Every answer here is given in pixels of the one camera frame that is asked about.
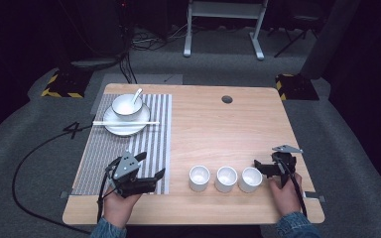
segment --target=person's hand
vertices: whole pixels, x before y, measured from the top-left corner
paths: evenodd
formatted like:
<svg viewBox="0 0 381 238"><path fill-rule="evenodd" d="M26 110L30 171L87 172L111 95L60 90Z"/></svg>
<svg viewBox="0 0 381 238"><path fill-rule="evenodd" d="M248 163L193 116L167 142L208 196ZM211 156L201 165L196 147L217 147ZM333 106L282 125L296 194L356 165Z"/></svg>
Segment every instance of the person's hand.
<svg viewBox="0 0 381 238"><path fill-rule="evenodd" d="M300 190L302 191L302 177L295 173L295 178L299 184ZM282 216L290 214L295 211L300 211L300 202L296 194L295 186L293 182L289 179L283 188L279 188L277 182L273 178L268 178L269 185L274 196L275 204L277 205L278 211Z"/></svg>
<svg viewBox="0 0 381 238"><path fill-rule="evenodd" d="M104 218L112 225L118 228L125 228L126 222L131 217L132 208L141 197L142 194L135 194L126 198L118 195L116 192L111 192L113 188L110 186L104 198Z"/></svg>

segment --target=white cup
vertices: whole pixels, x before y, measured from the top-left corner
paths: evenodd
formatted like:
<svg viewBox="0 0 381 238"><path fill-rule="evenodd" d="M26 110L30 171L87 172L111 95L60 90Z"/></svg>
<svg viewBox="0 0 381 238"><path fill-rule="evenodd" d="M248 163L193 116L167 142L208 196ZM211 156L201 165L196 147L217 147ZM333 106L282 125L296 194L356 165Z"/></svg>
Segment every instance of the white cup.
<svg viewBox="0 0 381 238"><path fill-rule="evenodd" d="M262 174L253 167L246 168L239 180L239 187L244 192L253 192L262 183Z"/></svg>
<svg viewBox="0 0 381 238"><path fill-rule="evenodd" d="M210 178L209 170L204 166L195 166L190 170L190 188L194 191L204 191Z"/></svg>
<svg viewBox="0 0 381 238"><path fill-rule="evenodd" d="M221 192L230 192L237 182L237 172L232 167L221 167L217 171L215 187Z"/></svg>

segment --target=gray carpet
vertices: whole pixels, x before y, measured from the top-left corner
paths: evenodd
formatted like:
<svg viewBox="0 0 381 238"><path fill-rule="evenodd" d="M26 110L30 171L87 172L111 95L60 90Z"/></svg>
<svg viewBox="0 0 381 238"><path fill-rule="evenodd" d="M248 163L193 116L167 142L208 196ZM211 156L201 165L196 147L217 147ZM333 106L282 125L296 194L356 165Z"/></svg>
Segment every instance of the gray carpet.
<svg viewBox="0 0 381 238"><path fill-rule="evenodd" d="M180 83L187 85L274 86L277 74L301 69L315 40L308 35L274 59L287 37L283 32L266 37L262 31L260 43L266 58L259 61L248 32L199 32L193 36L188 59L183 57L183 38L156 51L132 51L132 68L136 75L180 75ZM114 66L93 74L85 98L41 97L54 71L38 78L29 91L31 101L0 125L0 237L86 237L27 214L11 197L12 178L23 158L73 122L79 127L90 125L94 102L107 77L122 78ZM320 79L313 84L319 101L283 103L317 192L326 200L322 204L325 222L317 228L323 237L381 237L381 177L328 102L327 82ZM70 190L88 134L85 129L73 139L70 135L57 138L25 161L16 181L22 204L62 222L66 199L61 192ZM277 237L274 225L261 227L265 237ZM90 231L93 226L79 228Z"/></svg>

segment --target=wooden table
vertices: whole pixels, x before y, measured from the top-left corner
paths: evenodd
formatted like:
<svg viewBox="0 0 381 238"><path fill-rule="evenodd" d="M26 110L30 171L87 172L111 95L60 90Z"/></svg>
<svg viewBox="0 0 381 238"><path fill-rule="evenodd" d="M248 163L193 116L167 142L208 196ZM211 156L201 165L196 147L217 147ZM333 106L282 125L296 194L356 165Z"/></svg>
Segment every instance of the wooden table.
<svg viewBox="0 0 381 238"><path fill-rule="evenodd" d="M273 147L298 148L295 135L275 88L109 84L104 93L130 93L139 87L147 94L172 94L170 193L144 194L135 205L129 224L268 224L280 218L266 178L253 193L236 185L229 193L216 190L216 171L234 167L239 175L253 160L272 164ZM232 103L224 103L224 95ZM297 157L297 172L305 191L315 191L303 156ZM189 187L189 172L204 165L211 172L205 191ZM97 196L71 195L63 221L95 224ZM309 220L324 221L317 199L305 198Z"/></svg>

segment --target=white spoon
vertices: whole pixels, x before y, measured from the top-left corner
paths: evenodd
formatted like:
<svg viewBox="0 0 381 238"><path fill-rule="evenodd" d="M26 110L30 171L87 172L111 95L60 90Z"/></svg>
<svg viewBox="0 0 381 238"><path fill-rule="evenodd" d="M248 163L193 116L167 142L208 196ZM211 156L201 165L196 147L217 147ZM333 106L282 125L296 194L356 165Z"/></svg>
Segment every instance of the white spoon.
<svg viewBox="0 0 381 238"><path fill-rule="evenodd" d="M132 104L135 104L135 102L136 102L136 100L137 100L139 94L141 94L141 92L142 92L142 88L139 88L139 89L137 90L137 92L135 92L134 98L132 98Z"/></svg>

